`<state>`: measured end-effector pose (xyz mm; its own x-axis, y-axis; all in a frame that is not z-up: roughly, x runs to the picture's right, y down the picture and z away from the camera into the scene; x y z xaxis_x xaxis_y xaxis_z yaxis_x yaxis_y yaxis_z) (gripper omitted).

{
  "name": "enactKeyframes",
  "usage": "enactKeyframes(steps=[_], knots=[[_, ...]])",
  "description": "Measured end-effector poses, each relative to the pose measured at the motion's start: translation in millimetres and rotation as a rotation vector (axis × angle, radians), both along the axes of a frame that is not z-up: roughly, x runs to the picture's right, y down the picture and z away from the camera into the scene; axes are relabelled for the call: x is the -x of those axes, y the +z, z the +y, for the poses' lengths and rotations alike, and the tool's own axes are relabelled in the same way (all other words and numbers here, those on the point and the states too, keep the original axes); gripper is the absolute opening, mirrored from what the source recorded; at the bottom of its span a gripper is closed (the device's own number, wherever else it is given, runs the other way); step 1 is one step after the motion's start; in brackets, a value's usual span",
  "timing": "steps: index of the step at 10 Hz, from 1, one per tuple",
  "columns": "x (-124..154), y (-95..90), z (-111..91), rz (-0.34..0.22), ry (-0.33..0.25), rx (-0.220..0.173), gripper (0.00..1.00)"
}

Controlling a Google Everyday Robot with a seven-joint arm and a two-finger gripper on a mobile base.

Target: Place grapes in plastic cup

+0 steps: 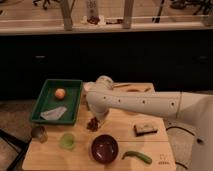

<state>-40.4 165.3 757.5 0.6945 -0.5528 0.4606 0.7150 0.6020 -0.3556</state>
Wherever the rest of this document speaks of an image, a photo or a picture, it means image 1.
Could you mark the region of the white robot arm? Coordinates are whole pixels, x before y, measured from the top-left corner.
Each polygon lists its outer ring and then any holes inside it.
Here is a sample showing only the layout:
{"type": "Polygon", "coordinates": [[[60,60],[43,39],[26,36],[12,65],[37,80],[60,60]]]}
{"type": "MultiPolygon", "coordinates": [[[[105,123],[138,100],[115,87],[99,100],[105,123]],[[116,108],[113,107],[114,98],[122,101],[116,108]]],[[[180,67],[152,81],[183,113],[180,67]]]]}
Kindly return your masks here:
{"type": "Polygon", "coordinates": [[[189,171],[213,171],[213,95],[188,92],[126,92],[105,75],[87,82],[86,101],[93,116],[105,121],[110,108],[171,118],[192,125],[196,134],[189,171]]]}

